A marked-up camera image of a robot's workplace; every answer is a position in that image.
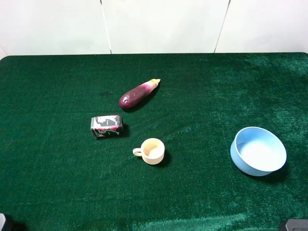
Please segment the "purple eggplant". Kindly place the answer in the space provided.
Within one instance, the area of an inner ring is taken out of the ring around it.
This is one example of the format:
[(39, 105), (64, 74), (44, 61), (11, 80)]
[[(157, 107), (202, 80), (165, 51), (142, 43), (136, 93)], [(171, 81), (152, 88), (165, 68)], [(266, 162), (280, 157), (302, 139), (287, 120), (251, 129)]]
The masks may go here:
[(119, 100), (120, 108), (126, 110), (135, 107), (156, 89), (160, 81), (161, 79), (151, 79), (126, 92)]

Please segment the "cream plastic cup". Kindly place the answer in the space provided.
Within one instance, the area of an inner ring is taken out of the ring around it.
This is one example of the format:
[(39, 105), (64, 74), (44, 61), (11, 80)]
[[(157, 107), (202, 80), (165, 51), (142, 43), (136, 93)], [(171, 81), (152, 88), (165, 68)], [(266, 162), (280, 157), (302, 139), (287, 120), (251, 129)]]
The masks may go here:
[(161, 140), (149, 138), (141, 144), (140, 148), (133, 149), (132, 153), (142, 157), (143, 161), (149, 165), (157, 165), (164, 158), (165, 146)]

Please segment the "light blue bowl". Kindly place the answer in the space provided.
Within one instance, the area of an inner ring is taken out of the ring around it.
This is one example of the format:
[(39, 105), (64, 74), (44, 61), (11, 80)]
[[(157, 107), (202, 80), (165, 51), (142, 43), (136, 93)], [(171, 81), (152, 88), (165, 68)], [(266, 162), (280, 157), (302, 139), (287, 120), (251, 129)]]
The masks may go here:
[(281, 140), (259, 127), (246, 127), (237, 132), (230, 147), (233, 163), (250, 176), (266, 176), (281, 169), (287, 152)]

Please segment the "green velvet table cloth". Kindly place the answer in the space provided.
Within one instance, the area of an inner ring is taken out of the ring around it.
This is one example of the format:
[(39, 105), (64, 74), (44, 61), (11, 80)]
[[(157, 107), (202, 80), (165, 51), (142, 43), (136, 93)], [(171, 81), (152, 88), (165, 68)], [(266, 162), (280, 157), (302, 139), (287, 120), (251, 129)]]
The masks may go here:
[[(161, 79), (131, 109), (120, 98)], [(95, 138), (95, 116), (121, 115)], [(284, 166), (243, 173), (230, 147), (264, 128)], [(132, 151), (149, 138), (163, 160)], [(16, 231), (265, 231), (308, 216), (306, 53), (8, 56), (0, 62), (0, 210)]]

